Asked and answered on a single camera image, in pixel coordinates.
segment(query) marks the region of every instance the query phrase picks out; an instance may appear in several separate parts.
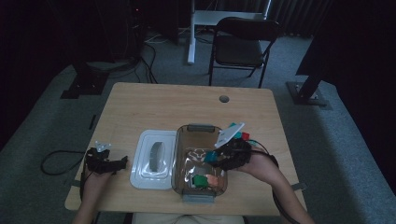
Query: white desk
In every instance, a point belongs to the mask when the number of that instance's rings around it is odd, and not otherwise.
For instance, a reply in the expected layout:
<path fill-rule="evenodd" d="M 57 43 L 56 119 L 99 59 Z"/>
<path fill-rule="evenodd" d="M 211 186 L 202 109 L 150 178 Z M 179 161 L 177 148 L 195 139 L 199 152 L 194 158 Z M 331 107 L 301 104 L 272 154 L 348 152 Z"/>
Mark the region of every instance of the white desk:
<path fill-rule="evenodd" d="M 195 10 L 195 0 L 191 0 L 191 37 L 189 48 L 189 64 L 195 61 L 195 25 L 216 25 L 226 17 L 239 17 L 245 19 L 266 19 L 271 0 L 266 1 L 263 13 L 254 12 L 232 12 L 232 11 L 205 11 Z"/>

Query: red object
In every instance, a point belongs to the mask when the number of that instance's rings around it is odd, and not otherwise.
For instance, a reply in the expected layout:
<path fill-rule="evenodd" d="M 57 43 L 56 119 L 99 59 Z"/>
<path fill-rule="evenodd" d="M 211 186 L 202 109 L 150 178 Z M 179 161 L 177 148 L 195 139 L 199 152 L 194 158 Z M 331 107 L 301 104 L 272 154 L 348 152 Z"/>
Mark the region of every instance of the red object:
<path fill-rule="evenodd" d="M 250 137 L 249 133 L 242 133 L 242 139 L 244 139 L 245 141 L 247 141 Z"/>

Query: white tray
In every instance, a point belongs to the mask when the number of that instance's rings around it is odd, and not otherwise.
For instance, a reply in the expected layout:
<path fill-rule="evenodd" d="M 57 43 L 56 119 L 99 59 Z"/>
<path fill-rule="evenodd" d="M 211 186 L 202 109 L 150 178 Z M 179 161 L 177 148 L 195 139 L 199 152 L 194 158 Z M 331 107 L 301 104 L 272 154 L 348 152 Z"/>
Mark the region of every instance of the white tray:
<path fill-rule="evenodd" d="M 138 189 L 172 188 L 172 162 L 176 135 L 177 131 L 162 130 L 146 130 L 140 134 L 130 177 L 134 187 Z M 161 146 L 153 148 L 157 142 L 161 142 Z"/>

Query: power cord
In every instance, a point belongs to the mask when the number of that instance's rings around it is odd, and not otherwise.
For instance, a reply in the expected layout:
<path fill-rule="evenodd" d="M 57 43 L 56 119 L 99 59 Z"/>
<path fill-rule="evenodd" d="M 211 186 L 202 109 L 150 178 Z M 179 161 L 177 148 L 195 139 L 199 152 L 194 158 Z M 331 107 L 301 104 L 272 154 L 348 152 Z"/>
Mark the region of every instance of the power cord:
<path fill-rule="evenodd" d="M 154 54 L 153 57 L 152 57 L 152 59 L 151 59 L 151 63 L 150 63 L 150 64 L 148 64 L 148 63 L 142 58 L 142 62 L 146 65 L 146 68 L 148 69 L 148 72 L 146 71 L 146 77 L 147 77 L 147 80 L 148 80 L 149 83 L 158 84 L 157 79 L 155 78 L 154 74 L 152 73 L 152 65 L 154 65 L 154 61 L 155 61 L 155 57 L 156 57 L 156 55 L 157 55 L 157 52 L 156 52 L 155 48 L 152 47 L 151 45 L 149 45 L 149 44 L 147 44 L 147 43 L 145 43 L 145 45 L 146 45 L 147 47 L 151 48 L 152 51 L 153 51 L 153 54 Z"/>
<path fill-rule="evenodd" d="M 138 83 L 141 83 L 140 77 L 137 74 L 137 69 L 139 68 L 140 64 L 142 63 L 142 60 L 141 60 L 141 58 L 136 59 L 136 60 L 137 60 L 137 63 L 136 63 L 136 65 L 135 65 L 135 67 L 134 67 L 134 69 L 132 71 L 129 71 L 129 72 L 125 73 L 125 74 L 117 75 L 117 76 L 112 76 L 112 74 L 110 74 L 110 76 L 108 78 L 117 79 L 117 78 L 127 77 L 130 74 L 134 73 L 134 75 L 137 77 Z"/>
<path fill-rule="evenodd" d="M 61 172 L 52 173 L 52 172 L 47 171 L 44 168 L 44 164 L 46 163 L 46 161 L 49 158 L 51 158 L 53 155 L 58 154 L 58 153 L 72 153 L 72 154 L 82 154 L 82 155 L 85 154 L 85 152 L 72 151 L 72 150 L 57 150 L 57 151 L 53 151 L 53 152 L 49 153 L 46 157 L 44 157 L 44 159 L 41 161 L 41 164 L 40 164 L 41 172 L 43 172 L 45 175 L 63 175 L 63 174 L 66 174 L 67 172 L 73 170 L 76 166 L 78 166 L 81 163 L 82 159 L 84 158 L 82 156 L 80 159 L 78 159 L 78 161 L 76 163 L 74 163 L 73 165 L 71 165 L 70 167 L 66 168 L 65 170 L 63 170 Z"/>
<path fill-rule="evenodd" d="M 277 207 L 277 210 L 279 210 L 280 214 L 287 219 L 291 224 L 300 224 L 298 221 L 294 220 L 289 214 L 285 211 L 285 209 L 282 207 L 282 205 L 279 202 L 279 199 L 276 197 L 274 191 L 273 191 L 273 198 L 274 198 L 274 203 Z"/>

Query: green object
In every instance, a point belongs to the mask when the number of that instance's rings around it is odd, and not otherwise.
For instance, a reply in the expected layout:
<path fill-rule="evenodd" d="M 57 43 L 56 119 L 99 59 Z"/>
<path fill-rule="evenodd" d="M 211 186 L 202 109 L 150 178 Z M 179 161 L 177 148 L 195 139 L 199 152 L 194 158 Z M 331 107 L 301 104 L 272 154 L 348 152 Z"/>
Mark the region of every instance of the green object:
<path fill-rule="evenodd" d="M 209 185 L 207 183 L 207 177 L 203 175 L 195 175 L 192 178 L 192 184 L 198 189 L 205 189 Z"/>
<path fill-rule="evenodd" d="M 233 137 L 234 138 L 241 138 L 242 137 L 242 133 L 241 132 L 237 132 Z"/>

